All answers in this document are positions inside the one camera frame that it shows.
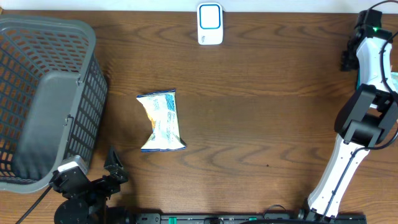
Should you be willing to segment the cream snack bag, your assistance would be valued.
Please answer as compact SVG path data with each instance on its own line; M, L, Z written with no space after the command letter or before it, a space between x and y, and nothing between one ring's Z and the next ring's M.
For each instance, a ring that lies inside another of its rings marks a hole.
M175 102L176 89L137 95L152 125L152 134L142 152L179 151L186 148L180 137Z

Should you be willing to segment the light teal candy packet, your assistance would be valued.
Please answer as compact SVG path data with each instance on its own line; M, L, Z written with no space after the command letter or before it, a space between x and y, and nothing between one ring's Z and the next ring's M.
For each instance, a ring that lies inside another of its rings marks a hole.
M392 83L393 83L396 91L398 91L398 73L391 72L391 78L392 78Z

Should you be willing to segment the teal mouthwash bottle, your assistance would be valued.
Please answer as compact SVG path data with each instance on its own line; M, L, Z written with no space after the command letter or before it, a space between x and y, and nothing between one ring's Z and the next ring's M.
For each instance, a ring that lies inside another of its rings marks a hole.
M361 85L361 78L360 78L360 70L358 69L357 81L356 81L356 90L360 87L360 85Z

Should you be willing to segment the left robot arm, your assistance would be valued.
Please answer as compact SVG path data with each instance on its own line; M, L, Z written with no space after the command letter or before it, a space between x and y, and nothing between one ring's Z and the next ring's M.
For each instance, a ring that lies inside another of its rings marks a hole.
M114 147L109 148L104 168L109 175L89 180L86 176L88 167L81 156L75 155L62 161L49 182L54 191L66 198L55 212L55 223L136 222L125 207L109 207L106 204L113 194L121 191L121 184L129 180L129 174Z

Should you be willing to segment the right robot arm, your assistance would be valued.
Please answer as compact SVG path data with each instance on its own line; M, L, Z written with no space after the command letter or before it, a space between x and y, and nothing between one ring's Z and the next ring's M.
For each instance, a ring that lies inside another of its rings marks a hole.
M397 122L397 88L391 76L395 34L382 28L382 12L361 11L354 33L341 56L341 70L358 71L356 91L335 120L335 146L307 209L299 219L316 223L347 223L338 210L356 169L370 151L390 146L385 137Z

